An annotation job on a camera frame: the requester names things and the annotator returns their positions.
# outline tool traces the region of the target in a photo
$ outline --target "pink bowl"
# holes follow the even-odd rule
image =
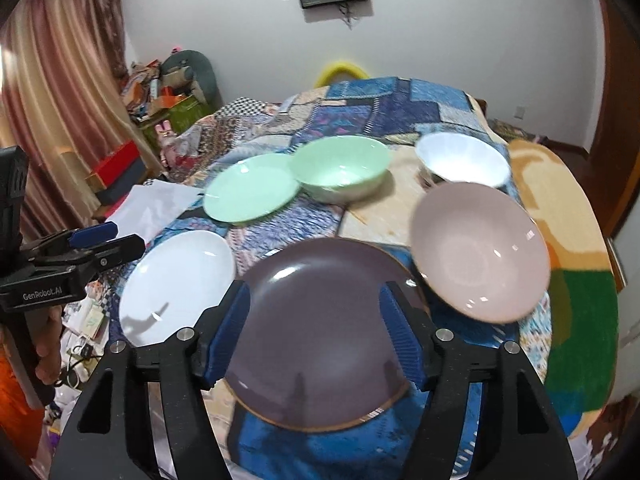
[[[429,286],[454,309],[488,323],[525,317],[550,279],[535,222],[503,192],[481,184],[441,184],[418,204],[411,252]]]

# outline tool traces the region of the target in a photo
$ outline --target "human hand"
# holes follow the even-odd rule
[[[36,367],[36,377],[44,384],[53,384],[60,375],[62,357],[60,356],[60,333],[62,332],[62,306],[52,306],[49,317],[34,341],[40,362]],[[0,327],[0,346],[3,343]]]

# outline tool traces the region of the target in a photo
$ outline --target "silver screw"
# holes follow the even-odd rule
[[[178,330],[176,337],[180,341],[188,341],[195,335],[196,335],[196,331],[193,328],[181,328],[180,330]]]
[[[520,351],[520,345],[515,341],[507,341],[504,344],[504,349],[510,354],[517,354]]]
[[[116,342],[111,343],[111,346],[109,347],[109,350],[111,350],[112,354],[119,354],[126,347],[127,347],[127,344],[122,339],[119,339]]]
[[[436,331],[436,337],[440,341],[451,341],[453,339],[453,332],[448,328],[441,328]]]

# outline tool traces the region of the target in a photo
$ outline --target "yellow ring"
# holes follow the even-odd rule
[[[353,63],[348,63],[346,61],[339,61],[338,63],[332,63],[322,70],[315,88],[329,86],[331,84],[331,80],[338,74],[348,74],[356,79],[370,79],[369,74],[364,72],[364,70],[359,66],[355,66]]]

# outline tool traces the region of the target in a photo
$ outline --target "patchwork tablecloth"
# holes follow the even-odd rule
[[[283,210],[251,225],[228,230],[210,220],[192,219],[191,224],[170,226],[154,241],[160,243],[191,228],[226,232],[240,272],[293,241],[335,235],[338,226],[341,236],[395,245],[387,249],[410,265],[410,256],[401,246],[407,243],[413,205],[424,192],[415,179],[413,143],[443,125],[485,142],[503,142],[489,129],[475,100],[464,92],[398,78],[343,82],[303,92],[280,106],[243,100],[199,123],[183,134],[185,163],[173,173],[175,178],[198,187],[242,158],[293,152],[300,144],[319,137],[359,134],[387,144],[405,144],[394,149],[390,168],[396,191],[354,204],[345,215],[340,208],[318,205],[300,196]],[[546,380],[565,431],[579,438],[606,403],[614,371],[617,306],[609,261],[589,203],[562,162],[546,148],[523,141],[511,143],[508,154],[515,186],[507,192],[516,200],[519,196],[536,220],[552,257],[548,297],[542,299],[532,316],[507,327],[474,325],[462,316],[456,318],[434,295],[430,307],[442,326],[458,333],[473,328],[468,333],[475,342],[496,346],[506,338],[519,339],[540,377]],[[202,227],[198,222],[210,223]],[[111,298],[114,318],[126,272],[121,271],[113,286],[106,288],[110,290],[105,296]],[[113,322],[113,335],[118,335],[117,322]],[[471,393],[471,399],[479,399],[479,394]],[[276,480],[397,477],[406,443],[426,402],[424,394],[412,391],[388,412],[352,428],[354,433],[344,432],[339,435],[342,438],[331,440],[322,434],[309,436],[269,427],[238,406],[233,417],[234,400],[223,381],[206,398],[225,457],[231,455],[254,474]],[[468,470],[477,419],[477,407],[470,402],[455,474]],[[364,426],[375,431],[363,432]],[[382,439],[368,437],[374,433]]]

